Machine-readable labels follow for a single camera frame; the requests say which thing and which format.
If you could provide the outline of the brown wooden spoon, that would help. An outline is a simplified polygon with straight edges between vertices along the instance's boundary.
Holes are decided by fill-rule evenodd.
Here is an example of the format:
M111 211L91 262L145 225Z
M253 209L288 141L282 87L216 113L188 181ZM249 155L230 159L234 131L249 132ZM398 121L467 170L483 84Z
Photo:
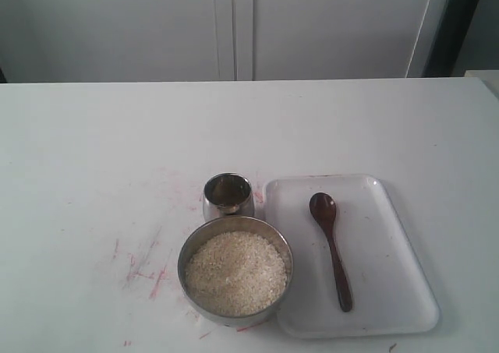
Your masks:
M342 312L351 312L353 309L352 292L334 238L334 223L337 215L335 201L327 193L317 192L310 198L309 209L329 245L340 309Z

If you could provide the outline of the small steel cup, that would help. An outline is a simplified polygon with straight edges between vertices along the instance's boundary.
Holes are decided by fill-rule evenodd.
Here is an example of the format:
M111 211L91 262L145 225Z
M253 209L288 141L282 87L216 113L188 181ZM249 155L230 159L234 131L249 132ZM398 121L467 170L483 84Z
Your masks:
M210 178L203 188L203 218L253 217L255 205L249 180L235 173L222 173Z

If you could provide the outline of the large steel rice bowl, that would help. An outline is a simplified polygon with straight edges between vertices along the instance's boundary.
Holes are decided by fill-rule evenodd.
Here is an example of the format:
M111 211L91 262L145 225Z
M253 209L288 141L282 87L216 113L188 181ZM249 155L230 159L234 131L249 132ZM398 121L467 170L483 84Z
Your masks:
M247 231L262 236L267 239L277 249L285 262L285 269L288 275L287 285L283 294L266 309L253 315L242 317L228 317L207 311L191 297L186 287L185 267L193 254L211 238L233 231ZM197 228L185 241L179 253L177 262L177 273L179 283L184 295L192 307L208 320L227 327L247 328L262 323L272 317L281 306L285 296L290 289L293 276L293 255L292 250L284 236L272 225L255 217L223 217L209 221Z

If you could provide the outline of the white rice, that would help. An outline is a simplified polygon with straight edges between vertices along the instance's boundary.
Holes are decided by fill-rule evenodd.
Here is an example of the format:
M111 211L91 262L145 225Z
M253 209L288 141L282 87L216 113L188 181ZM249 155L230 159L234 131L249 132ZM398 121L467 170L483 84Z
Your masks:
M285 262L274 245L247 231L208 240L186 264L185 276L196 303L228 317L266 309L283 294L288 280Z

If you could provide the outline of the white plastic tray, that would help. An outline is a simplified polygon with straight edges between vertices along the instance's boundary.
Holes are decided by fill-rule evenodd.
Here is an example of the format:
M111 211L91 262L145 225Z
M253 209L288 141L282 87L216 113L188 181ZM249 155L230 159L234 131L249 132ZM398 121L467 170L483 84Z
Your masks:
M335 238L353 308L338 304L327 239L309 201L325 192L337 205ZM422 333L440 311L382 183L369 175L280 178L264 187L264 214L292 248L294 274L277 314L303 338Z

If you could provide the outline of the white cabinet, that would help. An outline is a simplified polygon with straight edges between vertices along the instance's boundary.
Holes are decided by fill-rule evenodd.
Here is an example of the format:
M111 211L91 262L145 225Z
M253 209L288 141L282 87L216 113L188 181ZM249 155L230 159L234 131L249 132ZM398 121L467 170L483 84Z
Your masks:
M448 0L1 0L12 83L417 77Z

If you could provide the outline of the dark door frame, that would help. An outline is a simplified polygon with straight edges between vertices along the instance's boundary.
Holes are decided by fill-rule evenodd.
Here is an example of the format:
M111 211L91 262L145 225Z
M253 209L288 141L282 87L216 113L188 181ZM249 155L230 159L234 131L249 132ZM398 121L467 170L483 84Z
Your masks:
M424 77L498 69L498 0L447 0Z

